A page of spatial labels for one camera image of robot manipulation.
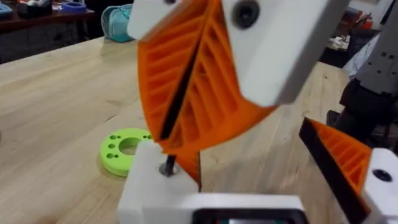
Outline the white orange left gripper right finger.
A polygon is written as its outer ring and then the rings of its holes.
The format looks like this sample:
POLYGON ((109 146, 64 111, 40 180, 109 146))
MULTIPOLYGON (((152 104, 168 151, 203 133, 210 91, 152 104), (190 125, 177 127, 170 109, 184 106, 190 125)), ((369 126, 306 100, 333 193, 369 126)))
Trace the white orange left gripper right finger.
POLYGON ((397 156, 314 119, 299 136, 348 223, 397 223, 397 156))

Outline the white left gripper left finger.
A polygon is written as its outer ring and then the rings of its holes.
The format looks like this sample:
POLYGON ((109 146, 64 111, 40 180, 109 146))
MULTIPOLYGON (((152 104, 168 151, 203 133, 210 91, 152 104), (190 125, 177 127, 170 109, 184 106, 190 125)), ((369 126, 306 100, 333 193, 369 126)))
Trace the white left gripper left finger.
POLYGON ((119 223, 191 223, 193 209, 183 201, 198 193, 198 184, 178 164, 173 174, 160 172, 167 156, 153 141, 138 144, 117 208, 119 223))

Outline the finger of the white orange right gripper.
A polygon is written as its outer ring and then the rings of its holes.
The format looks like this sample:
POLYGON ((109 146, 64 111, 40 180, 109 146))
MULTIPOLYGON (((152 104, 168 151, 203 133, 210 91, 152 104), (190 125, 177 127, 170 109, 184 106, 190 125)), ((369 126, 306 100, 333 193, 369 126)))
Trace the finger of the white orange right gripper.
POLYGON ((212 2, 134 1, 128 34, 137 41, 137 77, 147 127, 170 136, 193 75, 212 2))
POLYGON ((160 143, 198 152, 295 101, 347 1, 207 1, 160 143))

